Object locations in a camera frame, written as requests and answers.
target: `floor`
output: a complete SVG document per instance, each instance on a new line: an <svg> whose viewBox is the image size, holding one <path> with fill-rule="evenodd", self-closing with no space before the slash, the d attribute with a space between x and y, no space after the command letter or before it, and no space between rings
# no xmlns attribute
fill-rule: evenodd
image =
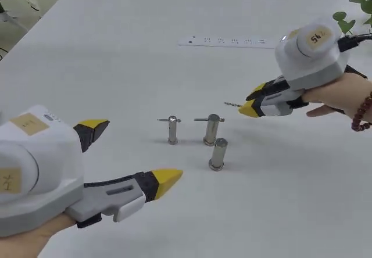
<svg viewBox="0 0 372 258"><path fill-rule="evenodd" d="M56 1L57 0L38 0L41 8L39 12L30 8L25 0L2 0L1 4L5 10L17 13L17 16L20 16L18 19L19 22L27 28L32 28ZM24 32L18 27L9 23L0 23L0 48L9 51L23 36Z"/></svg>

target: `bracelet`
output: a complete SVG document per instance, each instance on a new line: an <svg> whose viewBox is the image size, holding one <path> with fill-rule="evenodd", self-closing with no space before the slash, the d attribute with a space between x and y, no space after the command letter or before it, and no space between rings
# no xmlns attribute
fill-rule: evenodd
<svg viewBox="0 0 372 258"><path fill-rule="evenodd" d="M372 126L372 123L364 123L360 124L362 121L363 116L372 106L372 92L370 95L364 100L364 102L360 105L358 111L356 112L353 122L351 124L351 129L359 132L366 129L369 129Z"/></svg>

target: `metal pin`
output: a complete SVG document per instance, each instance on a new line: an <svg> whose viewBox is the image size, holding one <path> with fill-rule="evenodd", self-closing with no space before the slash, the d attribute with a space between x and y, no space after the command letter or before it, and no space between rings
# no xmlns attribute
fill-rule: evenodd
<svg viewBox="0 0 372 258"><path fill-rule="evenodd" d="M168 119L160 119L158 121L166 121L169 124L169 137L168 143L170 145L175 145L178 143L177 139L177 123L180 123L181 120L176 118L176 116L170 116Z"/></svg>
<svg viewBox="0 0 372 258"><path fill-rule="evenodd" d="M225 157L227 148L227 141L224 138L218 138L214 144L212 158L209 160L209 167L213 171L222 170L224 163L223 159Z"/></svg>
<svg viewBox="0 0 372 258"><path fill-rule="evenodd" d="M217 130L219 127L219 123L223 123L225 119L221 118L217 114L210 114L208 119L194 119L194 121L207 121L208 122L207 130L205 132L203 142L207 146L213 146L214 142L216 142L216 136L217 136Z"/></svg>
<svg viewBox="0 0 372 258"><path fill-rule="evenodd" d="M234 103L229 103L229 102L224 102L226 105L230 105L230 106L234 106L234 107L242 107L243 105L239 105L239 104L234 104Z"/></svg>

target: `socket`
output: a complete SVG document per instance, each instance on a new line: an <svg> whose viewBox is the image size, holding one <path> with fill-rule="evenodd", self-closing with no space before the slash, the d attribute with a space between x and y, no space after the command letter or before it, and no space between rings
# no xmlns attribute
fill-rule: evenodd
<svg viewBox="0 0 372 258"><path fill-rule="evenodd" d="M222 37L197 37L195 35L182 38L179 46L211 46L233 48L262 48L274 49L278 42L264 38L222 38Z"/></svg>

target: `hand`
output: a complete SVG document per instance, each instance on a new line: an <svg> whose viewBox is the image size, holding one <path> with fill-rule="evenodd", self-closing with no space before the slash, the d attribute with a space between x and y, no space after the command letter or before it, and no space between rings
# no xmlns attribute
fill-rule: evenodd
<svg viewBox="0 0 372 258"><path fill-rule="evenodd" d="M359 106L372 91L372 82L352 73L344 73L331 84L308 90L302 99L310 103L323 103L307 113L309 117L319 117L335 112L332 108L344 110L353 118ZM365 114L364 121L372 123L372 109Z"/></svg>
<svg viewBox="0 0 372 258"><path fill-rule="evenodd" d="M40 228L0 238L0 258L37 258L53 235L75 223L67 215L60 214Z"/></svg>

